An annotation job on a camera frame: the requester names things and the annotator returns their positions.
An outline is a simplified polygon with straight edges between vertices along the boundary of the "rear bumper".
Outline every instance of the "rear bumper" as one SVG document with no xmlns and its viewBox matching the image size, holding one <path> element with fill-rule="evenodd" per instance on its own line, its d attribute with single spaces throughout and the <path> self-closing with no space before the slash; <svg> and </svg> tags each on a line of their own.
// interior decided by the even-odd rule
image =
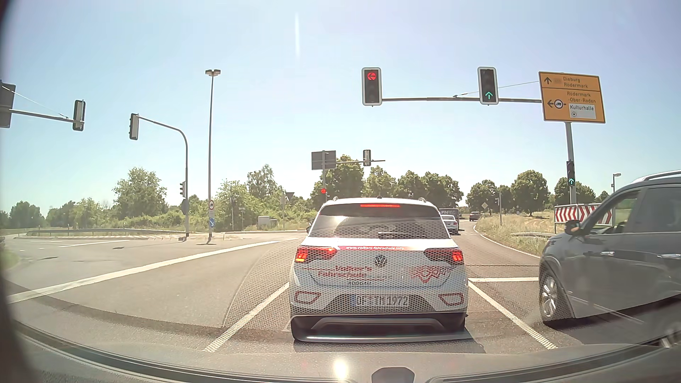
<svg viewBox="0 0 681 383">
<path fill-rule="evenodd" d="M 368 315 L 298 315 L 291 332 L 299 341 L 394 343 L 468 339 L 466 311 Z"/>
</svg>

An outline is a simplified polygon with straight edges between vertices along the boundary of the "guardrail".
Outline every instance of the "guardrail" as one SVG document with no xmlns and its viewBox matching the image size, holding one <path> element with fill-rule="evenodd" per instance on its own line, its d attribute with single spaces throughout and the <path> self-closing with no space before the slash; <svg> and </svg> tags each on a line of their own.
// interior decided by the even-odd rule
<svg viewBox="0 0 681 383">
<path fill-rule="evenodd" d="M 544 238 L 548 239 L 554 236 L 555 234 L 552 233 L 547 233 L 547 232 L 514 232 L 511 233 L 512 236 L 528 236 L 532 238 Z"/>
<path fill-rule="evenodd" d="M 135 233 L 135 234 L 184 234 L 184 231 L 178 230 L 155 230 L 155 229 L 133 229 L 133 228 L 93 228 L 93 229 L 39 229 L 29 230 L 26 232 L 27 236 L 39 236 L 41 233 L 66 233 L 69 236 L 71 233 L 91 232 L 95 235 L 96 232 L 110 232 L 110 233 Z"/>
</svg>

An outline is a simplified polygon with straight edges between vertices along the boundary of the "lamp post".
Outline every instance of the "lamp post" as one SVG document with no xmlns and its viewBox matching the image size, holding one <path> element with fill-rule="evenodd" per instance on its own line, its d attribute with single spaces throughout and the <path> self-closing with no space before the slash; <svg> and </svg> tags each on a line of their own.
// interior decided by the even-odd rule
<svg viewBox="0 0 681 383">
<path fill-rule="evenodd" d="M 212 89 L 215 77 L 220 74 L 219 69 L 209 69 L 206 70 L 206 74 L 210 76 L 210 116 L 208 117 L 208 203 L 210 204 L 210 155 L 211 155 L 211 142 L 212 142 Z M 212 239 L 212 228 L 210 224 L 208 225 L 208 242 Z"/>
</svg>

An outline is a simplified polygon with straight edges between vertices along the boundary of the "white suv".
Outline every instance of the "white suv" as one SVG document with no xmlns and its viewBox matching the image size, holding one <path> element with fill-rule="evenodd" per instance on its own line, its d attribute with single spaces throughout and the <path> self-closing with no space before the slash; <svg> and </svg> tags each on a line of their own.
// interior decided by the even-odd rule
<svg viewBox="0 0 681 383">
<path fill-rule="evenodd" d="M 329 201 L 291 266 L 291 332 L 324 342 L 454 339 L 467 290 L 464 255 L 433 204 Z"/>
</svg>

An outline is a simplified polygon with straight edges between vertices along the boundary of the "rear windshield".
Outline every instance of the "rear windshield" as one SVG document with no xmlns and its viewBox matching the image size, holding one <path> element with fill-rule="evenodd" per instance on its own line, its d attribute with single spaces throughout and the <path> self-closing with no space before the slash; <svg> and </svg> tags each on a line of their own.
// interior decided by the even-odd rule
<svg viewBox="0 0 681 383">
<path fill-rule="evenodd" d="M 434 207 L 368 203 L 324 207 L 310 229 L 309 236 L 447 239 L 449 233 L 442 222 L 440 213 Z"/>
</svg>

